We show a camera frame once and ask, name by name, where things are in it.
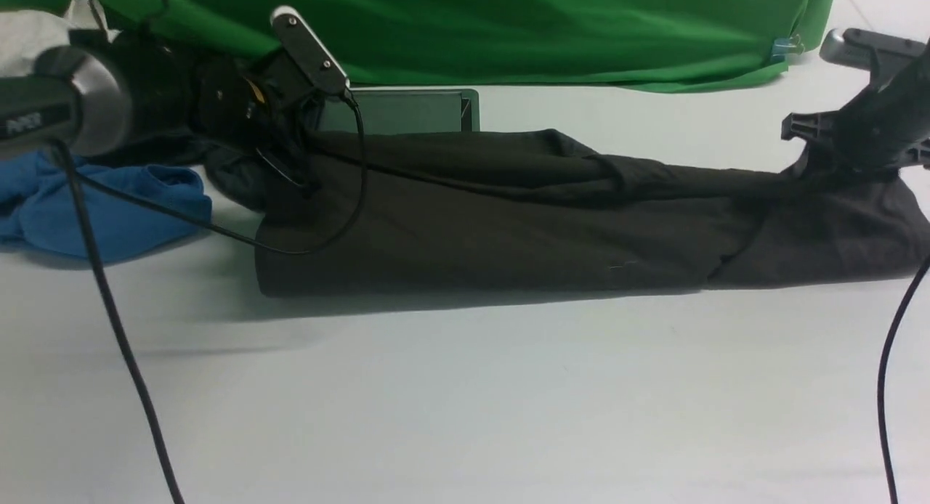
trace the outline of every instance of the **green backdrop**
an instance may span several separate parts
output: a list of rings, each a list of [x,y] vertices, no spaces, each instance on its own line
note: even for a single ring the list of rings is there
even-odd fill
[[[61,11],[67,0],[0,0]],[[137,20],[159,0],[102,0]],[[660,92],[771,81],[775,38],[820,44],[833,0],[171,0],[155,29],[244,55],[289,4],[364,84],[625,84]]]

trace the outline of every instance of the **black fabric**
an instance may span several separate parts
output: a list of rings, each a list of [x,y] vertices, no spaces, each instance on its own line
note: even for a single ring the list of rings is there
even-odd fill
[[[258,238],[301,250],[358,196],[354,134],[311,134],[309,200],[268,176]],[[368,205],[311,256],[256,252],[268,296],[634,292],[912,272],[930,224],[897,173],[877,182],[666,166],[549,130],[368,139]]]
[[[223,147],[215,147],[203,160],[206,178],[225,195],[249,210],[265,211],[265,169],[262,161]]]

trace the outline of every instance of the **blue fabric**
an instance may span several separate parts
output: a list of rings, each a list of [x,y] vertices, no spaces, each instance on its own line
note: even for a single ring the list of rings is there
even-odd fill
[[[209,221],[212,202],[200,176],[168,166],[93,166],[74,158],[77,171],[100,184]],[[186,222],[126,203],[84,186],[87,210],[104,262],[135,258],[197,232]],[[0,245],[86,259],[84,239],[64,171],[43,153],[0,162]]]

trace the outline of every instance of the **cable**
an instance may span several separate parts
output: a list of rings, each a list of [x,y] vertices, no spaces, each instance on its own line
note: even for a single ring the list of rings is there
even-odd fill
[[[94,1],[95,0],[88,1],[90,5],[90,14],[94,15],[94,22],[96,22],[97,27],[101,31],[106,32],[107,31],[106,25],[103,24],[103,18],[100,17],[100,12],[97,11],[97,5],[94,4]],[[150,14],[143,15],[142,19],[139,21],[139,29],[142,31],[142,33],[146,33],[146,34],[149,33],[150,29],[152,28],[152,21],[158,20],[159,17],[162,17],[162,15],[167,14],[170,8],[171,8],[171,1],[162,0],[161,8],[159,8],[158,10]]]
[[[904,296],[901,298],[901,304],[897,306],[897,312],[894,313],[891,328],[888,329],[888,336],[884,339],[881,358],[878,362],[878,434],[881,441],[881,460],[884,463],[884,476],[888,480],[888,495],[891,498],[891,504],[897,504],[897,485],[894,483],[894,468],[891,464],[891,448],[888,445],[888,427],[886,414],[884,414],[884,385],[886,385],[888,372],[888,358],[891,355],[894,338],[897,336],[897,329],[901,325],[901,320],[904,319],[905,312],[907,312],[907,306],[910,305],[914,293],[917,293],[917,287],[921,285],[923,276],[926,275],[928,269],[930,269],[930,256],[927,256],[921,263],[920,268],[917,269],[913,281],[910,282],[910,286],[907,287],[907,291],[904,292]]]
[[[209,221],[202,221],[200,219],[195,219],[195,217],[186,216],[183,213],[167,208],[166,206],[161,206],[158,203],[152,203],[149,200],[139,199],[129,193],[120,192],[120,190],[114,190],[112,187],[102,185],[99,182],[90,179],[90,177],[83,176],[83,174],[77,174],[77,179],[80,180],[84,185],[92,187],[92,189],[97,190],[98,192],[103,192],[109,196],[116,197],[117,199],[125,200],[127,203],[136,204],[136,206],[142,206],[142,208],[148,208],[154,212],[160,214],[174,217],[174,219],[182,220],[197,226],[198,228],[208,229],[210,232],[219,233],[219,235],[224,235],[233,240],[238,240],[240,243],[245,243],[246,245],[253,246],[272,253],[279,253],[283,256],[306,256],[310,253],[317,253],[329,246],[332,246],[333,243],[338,242],[339,239],[342,239],[346,233],[355,226],[355,223],[358,222],[360,216],[362,216],[362,210],[365,209],[366,198],[368,198],[368,150],[365,147],[365,121],[362,120],[362,110],[359,109],[358,102],[355,101],[355,98],[352,97],[352,94],[347,94],[345,97],[345,102],[352,109],[352,113],[355,114],[355,126],[358,129],[358,144],[359,144],[359,169],[360,169],[360,179],[359,179],[359,190],[358,190],[358,199],[355,201],[355,208],[352,209],[351,215],[346,220],[342,226],[335,231],[328,238],[323,240],[319,245],[313,246],[312,248],[306,250],[296,250],[288,251],[275,248],[273,246],[265,245],[264,243],[258,242],[258,240],[252,239],[251,237],[246,237],[240,233],[233,232],[230,229],[225,229],[222,226],[215,225]]]
[[[145,379],[142,378],[142,371],[136,363],[136,357],[132,353],[129,345],[129,339],[126,337],[126,330],[123,329],[123,322],[120,320],[119,311],[116,309],[116,302],[113,300],[113,292],[110,291],[110,283],[107,282],[106,273],[103,270],[103,261],[100,258],[100,250],[97,248],[97,240],[94,238],[93,226],[90,224],[90,215],[87,213],[87,204],[84,202],[84,191],[77,179],[78,173],[74,168],[74,162],[69,156],[68,149],[64,144],[57,143],[53,147],[57,162],[64,169],[68,178],[68,187],[70,195],[74,199],[74,210],[77,213],[77,221],[81,227],[81,235],[84,237],[84,247],[87,251],[87,260],[90,261],[90,268],[93,270],[94,279],[97,281],[97,289],[100,290],[100,298],[103,300],[104,309],[107,312],[107,318],[110,319],[110,326],[113,328],[113,335],[116,337],[116,343],[119,345],[119,351],[123,355],[123,361],[129,374],[132,376],[132,383],[136,386],[136,392],[139,394],[139,400],[142,402],[142,411],[145,412],[145,419],[149,423],[149,431],[152,432],[152,440],[155,445],[155,453],[158,455],[158,462],[161,464],[162,472],[165,474],[165,482],[169,487],[171,500],[174,504],[184,504],[184,498],[177,486],[174,470],[169,460],[169,452],[165,445],[165,437],[162,435],[161,426],[158,424],[158,417],[155,413],[155,407],[152,404],[152,397],[149,395],[149,388],[145,385]]]
[[[152,21],[158,20],[159,17],[167,14],[169,8],[171,8],[171,2],[169,0],[162,0],[161,8],[142,17],[142,20],[139,22],[139,30],[142,31],[143,34],[149,34],[152,31]]]
[[[97,28],[99,28],[103,33],[107,33],[107,27],[103,24],[103,18],[100,17],[100,11],[97,10],[97,0],[88,0],[87,4],[90,6],[90,14],[93,15],[94,22],[97,24]]]

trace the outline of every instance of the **white floor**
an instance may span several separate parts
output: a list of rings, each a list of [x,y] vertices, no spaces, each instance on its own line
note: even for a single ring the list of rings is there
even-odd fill
[[[836,0],[830,21],[926,38],[924,4]],[[778,170],[801,149],[781,119],[866,80],[812,57],[717,94],[482,88],[482,126]],[[906,177],[930,206],[930,176]],[[41,264],[0,253],[0,500],[166,502],[89,273]],[[110,269],[190,504],[887,501],[874,376],[907,281],[279,318],[250,267],[206,237]],[[930,495],[928,296],[889,374],[903,503]]]

